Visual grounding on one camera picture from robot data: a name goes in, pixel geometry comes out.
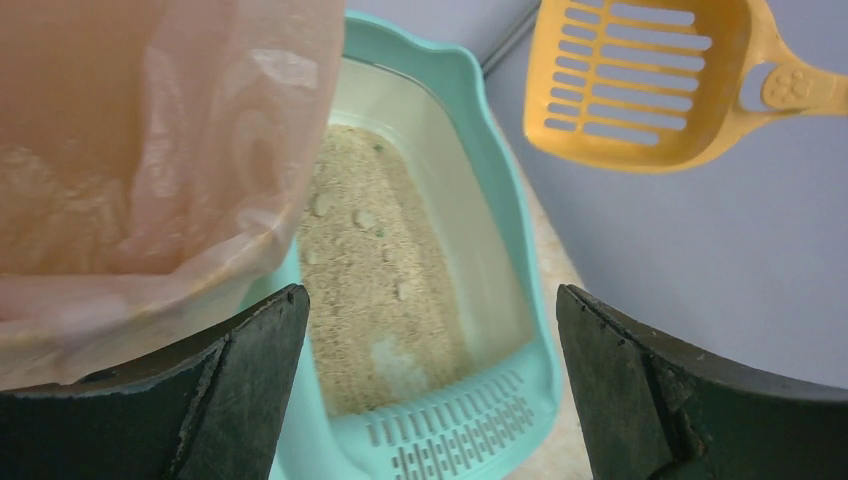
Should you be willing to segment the yellow litter scoop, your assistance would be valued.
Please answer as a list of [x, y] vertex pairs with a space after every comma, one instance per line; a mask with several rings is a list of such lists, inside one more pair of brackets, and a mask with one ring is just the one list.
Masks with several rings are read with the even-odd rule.
[[847, 79], [795, 55], [764, 1], [544, 1], [523, 131], [548, 154], [661, 173], [794, 116], [843, 116]]

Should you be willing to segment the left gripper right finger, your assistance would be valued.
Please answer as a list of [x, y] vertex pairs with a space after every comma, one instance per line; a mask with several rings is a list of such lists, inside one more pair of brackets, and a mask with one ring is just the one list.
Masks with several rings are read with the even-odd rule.
[[574, 285], [556, 317], [597, 479], [843, 479], [847, 393], [718, 356]]

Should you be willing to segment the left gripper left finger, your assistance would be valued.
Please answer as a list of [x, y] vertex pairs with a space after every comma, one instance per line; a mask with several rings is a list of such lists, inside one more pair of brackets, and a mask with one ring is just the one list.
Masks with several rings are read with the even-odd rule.
[[305, 339], [292, 284], [66, 386], [1, 395], [5, 479], [265, 479]]

